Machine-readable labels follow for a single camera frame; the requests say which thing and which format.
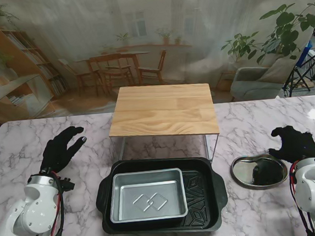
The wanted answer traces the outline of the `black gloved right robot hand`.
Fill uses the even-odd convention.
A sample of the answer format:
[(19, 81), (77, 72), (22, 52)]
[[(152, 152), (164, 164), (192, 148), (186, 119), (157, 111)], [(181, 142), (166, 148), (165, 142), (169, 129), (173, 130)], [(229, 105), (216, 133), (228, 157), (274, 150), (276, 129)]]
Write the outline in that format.
[(271, 136), (280, 136), (281, 148), (268, 149), (271, 156), (289, 163), (295, 163), (305, 158), (315, 158), (315, 142), (309, 132), (301, 133), (293, 126), (277, 127), (273, 129)]

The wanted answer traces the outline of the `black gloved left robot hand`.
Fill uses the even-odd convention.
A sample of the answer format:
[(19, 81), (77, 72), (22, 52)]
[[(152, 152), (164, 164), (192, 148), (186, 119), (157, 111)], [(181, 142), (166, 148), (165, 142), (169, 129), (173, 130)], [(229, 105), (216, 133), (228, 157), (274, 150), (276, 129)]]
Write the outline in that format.
[(67, 147), (69, 141), (84, 131), (83, 127), (70, 126), (59, 133), (56, 137), (49, 140), (43, 152), (43, 160), (40, 172), (59, 173), (70, 162), (72, 157), (81, 149), (82, 145), (87, 141), (85, 136), (76, 140), (71, 147)]

